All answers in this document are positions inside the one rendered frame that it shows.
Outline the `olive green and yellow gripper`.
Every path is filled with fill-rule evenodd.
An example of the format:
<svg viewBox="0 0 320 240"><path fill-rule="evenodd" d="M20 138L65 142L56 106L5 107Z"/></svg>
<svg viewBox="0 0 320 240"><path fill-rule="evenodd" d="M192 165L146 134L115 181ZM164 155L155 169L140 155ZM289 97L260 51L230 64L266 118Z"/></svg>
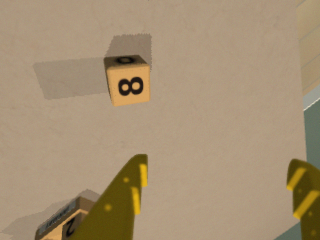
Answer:
<svg viewBox="0 0 320 240"><path fill-rule="evenodd" d="M135 214L140 214L147 176L147 154L133 156L69 240L133 240ZM320 170L308 162L292 159L286 188L293 191L293 216L300 219L302 240L320 240Z"/></svg>

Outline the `tan wooden number cube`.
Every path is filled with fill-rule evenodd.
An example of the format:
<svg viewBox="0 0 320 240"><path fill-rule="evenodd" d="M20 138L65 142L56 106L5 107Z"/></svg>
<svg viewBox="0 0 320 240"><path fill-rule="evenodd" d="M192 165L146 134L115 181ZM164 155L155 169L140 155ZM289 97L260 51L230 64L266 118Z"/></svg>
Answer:
<svg viewBox="0 0 320 240"><path fill-rule="evenodd" d="M104 67L112 105L148 102L150 65L139 55L105 57Z"/></svg>
<svg viewBox="0 0 320 240"><path fill-rule="evenodd" d="M67 223L62 226L62 238L61 240L69 240L78 226L86 217L85 213L79 212L76 216L70 219Z"/></svg>

